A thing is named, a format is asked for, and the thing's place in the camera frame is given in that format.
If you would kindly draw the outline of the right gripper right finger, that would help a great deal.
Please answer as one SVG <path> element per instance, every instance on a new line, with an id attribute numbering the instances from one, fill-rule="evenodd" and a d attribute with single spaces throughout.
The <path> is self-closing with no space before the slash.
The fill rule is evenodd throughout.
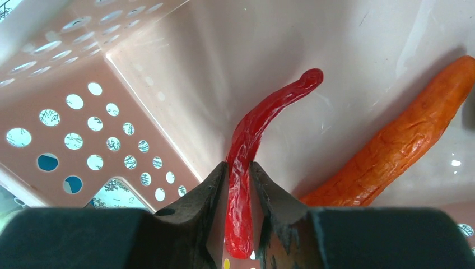
<path id="1" fill-rule="evenodd" d="M 309 207 L 256 162 L 249 175 L 264 219 L 263 268 L 473 268 L 451 217 L 427 207 Z"/>

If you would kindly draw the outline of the pink plastic basket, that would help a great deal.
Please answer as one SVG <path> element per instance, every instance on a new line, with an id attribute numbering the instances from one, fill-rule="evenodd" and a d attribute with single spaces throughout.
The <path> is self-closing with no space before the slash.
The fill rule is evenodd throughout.
<path id="1" fill-rule="evenodd" d="M 323 83 L 271 122 L 256 156 L 300 197 L 463 55 L 474 55 L 473 1 L 21 1 L 1 22 L 1 81 L 14 80 L 1 86 L 1 186 L 30 207 L 83 207 L 118 178 L 157 210 L 224 159 L 250 109 L 320 68 Z M 91 94 L 90 82 L 103 93 Z M 83 108 L 70 108 L 69 94 Z M 39 121 L 48 108 L 57 127 Z M 88 128 L 91 116 L 103 120 L 100 132 Z M 15 127 L 30 145 L 7 145 Z M 84 137 L 80 149 L 65 147 L 70 132 Z M 60 162 L 49 173 L 36 166 L 46 152 Z M 92 154 L 104 159 L 97 171 Z M 77 194 L 63 190 L 72 175 L 83 181 Z"/>

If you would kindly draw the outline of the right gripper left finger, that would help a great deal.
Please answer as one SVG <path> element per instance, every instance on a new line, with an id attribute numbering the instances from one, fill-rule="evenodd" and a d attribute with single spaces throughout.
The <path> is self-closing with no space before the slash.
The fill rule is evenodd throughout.
<path id="1" fill-rule="evenodd" d="M 228 164 L 155 213 L 30 208 L 1 232 L 2 268 L 218 268 Z"/>

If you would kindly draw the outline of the red chili toy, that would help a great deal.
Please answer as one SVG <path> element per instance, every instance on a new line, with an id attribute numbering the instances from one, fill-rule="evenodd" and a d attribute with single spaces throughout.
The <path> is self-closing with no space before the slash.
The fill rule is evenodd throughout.
<path id="1" fill-rule="evenodd" d="M 225 158 L 229 165 L 229 191 L 224 242 L 230 256 L 247 259 L 254 250 L 249 165 L 264 131 L 285 107 L 309 95 L 323 80 L 322 70 L 307 70 L 295 82 L 265 97 L 236 126 Z"/>

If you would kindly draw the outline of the orange carrot toy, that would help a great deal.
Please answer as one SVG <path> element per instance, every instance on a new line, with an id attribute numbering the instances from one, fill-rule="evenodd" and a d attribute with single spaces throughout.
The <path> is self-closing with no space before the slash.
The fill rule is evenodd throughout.
<path id="1" fill-rule="evenodd" d="M 474 58 L 438 73 L 407 108 L 334 176 L 300 198 L 312 207 L 368 206 L 441 138 L 474 86 Z"/>

